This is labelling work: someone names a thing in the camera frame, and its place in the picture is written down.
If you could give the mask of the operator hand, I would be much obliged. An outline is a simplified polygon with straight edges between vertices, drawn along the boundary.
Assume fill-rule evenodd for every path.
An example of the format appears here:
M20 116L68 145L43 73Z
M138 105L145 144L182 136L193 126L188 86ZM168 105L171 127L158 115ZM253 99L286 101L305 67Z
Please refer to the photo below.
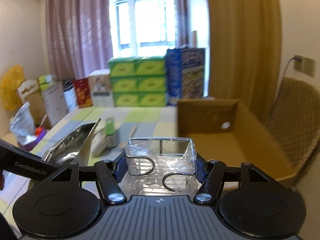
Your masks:
M3 171L0 172L0 191L2 191L5 187L5 178Z

